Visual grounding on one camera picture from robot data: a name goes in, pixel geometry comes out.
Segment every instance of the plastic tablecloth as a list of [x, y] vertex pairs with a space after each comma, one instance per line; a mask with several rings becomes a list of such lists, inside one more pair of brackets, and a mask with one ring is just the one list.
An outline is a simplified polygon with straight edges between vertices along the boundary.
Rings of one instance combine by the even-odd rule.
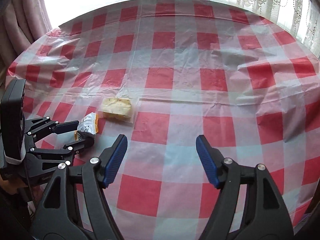
[[[295, 225], [320, 176], [319, 61], [272, 22], [206, 0], [131, 0], [79, 16], [33, 43], [8, 70], [25, 78], [24, 112], [67, 122], [115, 95], [139, 98], [134, 124], [99, 120], [94, 147], [129, 147], [104, 192], [125, 239], [198, 239], [218, 190], [196, 153], [204, 134], [241, 165], [264, 163]], [[60, 148], [73, 133], [39, 147]], [[90, 228], [81, 187], [79, 205]], [[241, 187], [231, 230], [244, 207]]]

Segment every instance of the plastic bag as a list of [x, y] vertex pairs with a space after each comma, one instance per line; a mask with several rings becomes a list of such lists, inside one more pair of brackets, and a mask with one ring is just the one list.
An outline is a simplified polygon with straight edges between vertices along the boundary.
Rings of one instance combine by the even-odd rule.
[[91, 112], [79, 122], [78, 128], [75, 131], [75, 139], [77, 141], [86, 137], [94, 138], [98, 132], [98, 115]]
[[104, 98], [98, 109], [99, 116], [133, 123], [135, 108], [138, 101], [138, 98]]

